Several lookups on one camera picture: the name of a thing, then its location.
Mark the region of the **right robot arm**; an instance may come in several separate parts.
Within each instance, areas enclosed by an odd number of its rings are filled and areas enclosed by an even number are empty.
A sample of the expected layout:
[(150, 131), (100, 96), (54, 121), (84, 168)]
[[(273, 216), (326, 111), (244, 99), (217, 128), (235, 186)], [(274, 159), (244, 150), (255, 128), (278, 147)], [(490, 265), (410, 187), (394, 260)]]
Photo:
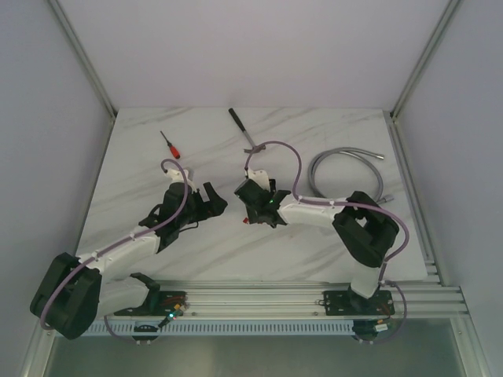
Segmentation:
[(234, 194), (245, 205), (248, 222), (279, 225), (309, 225), (333, 229), (354, 259), (348, 304), (356, 313), (366, 313), (376, 304), (376, 291), (394, 246), (399, 227), (390, 213), (366, 193), (355, 191), (346, 202), (302, 199), (288, 190), (261, 186), (251, 178)]

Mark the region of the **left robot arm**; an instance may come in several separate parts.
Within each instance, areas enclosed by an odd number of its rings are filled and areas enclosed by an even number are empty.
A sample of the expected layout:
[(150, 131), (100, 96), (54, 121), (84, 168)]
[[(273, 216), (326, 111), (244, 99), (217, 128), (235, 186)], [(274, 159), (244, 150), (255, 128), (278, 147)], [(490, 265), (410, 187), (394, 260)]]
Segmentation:
[(228, 203), (204, 183), (199, 189), (182, 182), (169, 185), (162, 203), (139, 221), (133, 232), (103, 251), (80, 256), (59, 254), (52, 260), (31, 300), (30, 312), (45, 329), (66, 339), (81, 336), (96, 320), (110, 314), (151, 316), (160, 308), (160, 285), (132, 265), (160, 253), (189, 224), (222, 215)]

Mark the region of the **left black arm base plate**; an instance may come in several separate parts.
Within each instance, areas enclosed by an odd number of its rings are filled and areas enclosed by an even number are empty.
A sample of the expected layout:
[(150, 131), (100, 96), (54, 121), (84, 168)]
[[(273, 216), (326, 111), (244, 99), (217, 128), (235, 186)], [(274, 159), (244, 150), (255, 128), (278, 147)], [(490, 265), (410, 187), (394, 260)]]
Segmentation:
[(157, 298), (148, 298), (146, 304), (114, 312), (117, 317), (165, 317), (185, 306), (185, 291), (160, 291)]

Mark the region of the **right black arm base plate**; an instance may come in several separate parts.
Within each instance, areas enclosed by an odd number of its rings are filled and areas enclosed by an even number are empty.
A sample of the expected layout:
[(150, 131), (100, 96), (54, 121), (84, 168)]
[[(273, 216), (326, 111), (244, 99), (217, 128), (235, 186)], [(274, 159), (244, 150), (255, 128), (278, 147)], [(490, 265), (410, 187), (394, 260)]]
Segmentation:
[(324, 291), (320, 305), (327, 316), (390, 316), (395, 314), (390, 291), (378, 290), (371, 298), (363, 298), (351, 289)]

